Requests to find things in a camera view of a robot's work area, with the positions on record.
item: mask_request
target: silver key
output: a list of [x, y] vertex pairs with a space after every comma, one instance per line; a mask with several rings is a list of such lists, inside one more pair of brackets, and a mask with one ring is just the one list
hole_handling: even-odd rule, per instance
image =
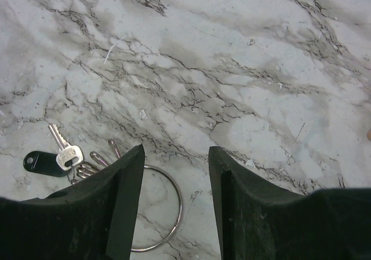
[[[60, 150], [56, 158], [59, 167], [67, 171], [70, 170], [72, 166], [81, 163], [83, 161], [83, 155], [80, 147], [70, 145], [59, 133], [57, 125], [49, 124], [48, 128], [56, 140]], [[69, 161], [72, 162], [72, 165], [68, 166], [67, 163]]]

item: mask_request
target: large silver ring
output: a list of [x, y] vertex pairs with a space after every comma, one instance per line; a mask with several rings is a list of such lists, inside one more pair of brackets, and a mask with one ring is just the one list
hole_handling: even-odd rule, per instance
[[181, 199], [180, 190], [179, 190], [178, 186], [176, 185], [175, 181], [172, 179], [172, 177], [169, 174], [167, 174], [165, 171], [163, 171], [163, 170], [161, 170], [158, 167], [153, 166], [153, 165], [145, 165], [144, 168], [151, 169], [151, 170], [154, 170], [154, 171], [157, 171], [157, 172], [161, 173], [163, 176], [167, 177], [167, 179], [170, 181], [170, 183], [172, 183], [173, 187], [175, 188], [176, 194], [178, 195], [179, 213], [178, 213], [178, 218], [176, 219], [176, 222], [174, 223], [173, 229], [169, 232], [169, 234], [165, 238], [163, 238], [161, 241], [159, 241], [158, 243], [156, 243], [156, 244], [154, 244], [150, 247], [132, 248], [131, 249], [132, 252], [151, 251], [151, 250], [154, 250], [155, 248], [158, 248], [158, 247], [162, 246], [163, 244], [165, 244], [175, 234], [175, 231], [177, 230], [177, 228], [179, 226], [181, 216], [183, 214], [183, 201]]

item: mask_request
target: black key fob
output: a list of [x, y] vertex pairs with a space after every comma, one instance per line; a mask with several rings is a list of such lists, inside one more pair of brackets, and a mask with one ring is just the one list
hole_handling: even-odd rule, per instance
[[32, 151], [25, 156], [23, 167], [28, 172], [63, 177], [70, 173], [70, 170], [62, 170], [56, 161], [57, 154], [45, 153], [44, 151]]

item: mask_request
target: white marble table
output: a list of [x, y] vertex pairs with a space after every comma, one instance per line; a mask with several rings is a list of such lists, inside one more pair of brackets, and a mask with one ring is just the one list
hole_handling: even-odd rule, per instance
[[[0, 0], [0, 195], [69, 185], [23, 170], [59, 124], [88, 158], [143, 143], [185, 202], [132, 259], [220, 259], [208, 148], [294, 192], [371, 184], [371, 0]], [[135, 245], [176, 218], [143, 180]]]

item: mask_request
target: key ring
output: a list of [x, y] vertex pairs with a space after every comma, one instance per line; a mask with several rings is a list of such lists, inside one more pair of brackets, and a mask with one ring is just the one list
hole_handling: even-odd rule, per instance
[[[110, 148], [112, 149], [112, 151], [115, 153], [116, 158], [121, 158], [121, 152], [119, 151], [119, 148], [118, 148], [115, 140], [109, 139], [108, 144], [110, 145]], [[90, 153], [90, 157], [92, 158], [92, 160], [94, 160], [96, 163], [98, 163], [100, 165], [103, 165], [105, 167], [109, 166], [108, 161], [106, 159], [104, 159], [104, 157], [102, 157], [96, 151], [92, 151]], [[160, 168], [158, 168], [156, 166], [145, 165], [144, 168], [156, 171], [156, 172], [162, 174], [163, 176], [165, 176], [170, 181], [170, 183], [173, 185], [173, 187], [176, 191], [176, 194], [178, 196], [179, 211], [178, 211], [178, 217], [177, 217], [177, 219], [176, 219], [176, 221], [173, 225], [173, 229], [168, 233], [168, 235], [165, 238], [163, 238], [161, 241], [159, 241], [158, 243], [156, 243], [156, 244], [154, 244], [150, 247], [131, 248], [131, 250], [130, 250], [131, 252], [147, 252], [147, 251], [154, 250], [154, 249], [162, 246], [163, 244], [165, 244], [175, 234], [177, 228], [179, 227], [179, 223], [181, 221], [181, 217], [182, 217], [182, 214], [183, 214], [183, 200], [181, 198], [179, 187], [177, 186], [177, 184], [173, 180], [173, 178], [168, 173], [166, 173], [165, 171], [161, 170]], [[97, 167], [94, 167], [94, 165], [89, 164], [88, 162], [83, 162], [80, 165], [80, 167], [77, 168], [77, 176], [79, 176], [82, 179], [85, 179], [88, 176], [91, 176], [98, 171], [99, 171], [99, 169]], [[72, 184], [77, 183], [77, 182], [78, 182], [77, 180], [74, 180], [73, 182], [71, 181]]]
[[151, 251], [151, 250], [154, 250], [155, 248], [158, 248], [160, 246], [162, 246], [163, 244], [165, 244], [173, 235], [174, 233], [176, 232], [178, 226], [179, 226], [179, 223], [181, 221], [181, 216], [182, 216], [182, 213], [183, 213], [183, 202], [182, 202], [182, 199], [181, 199], [181, 194], [180, 194], [180, 191], [179, 191], [179, 188], [178, 186], [176, 185], [175, 181], [172, 179], [172, 177], [167, 174], [165, 171], [159, 169], [158, 167], [156, 166], [153, 166], [153, 165], [145, 165], [144, 168], [146, 169], [151, 169], [151, 170], [154, 170], [154, 171], [157, 171], [159, 172], [160, 174], [162, 174], [163, 176], [165, 176], [169, 181], [170, 183], [172, 183], [175, 191], [176, 191], [176, 194], [178, 196], [178, 203], [179, 203], [179, 212], [178, 212], [178, 217], [176, 219], [176, 222], [174, 223], [173, 225], [173, 229], [169, 232], [169, 234], [162, 239], [162, 241], [159, 241], [158, 243], [150, 246], [150, 247], [146, 247], [146, 248], [132, 248], [131, 251], [132, 252], [146, 252], [146, 251]]

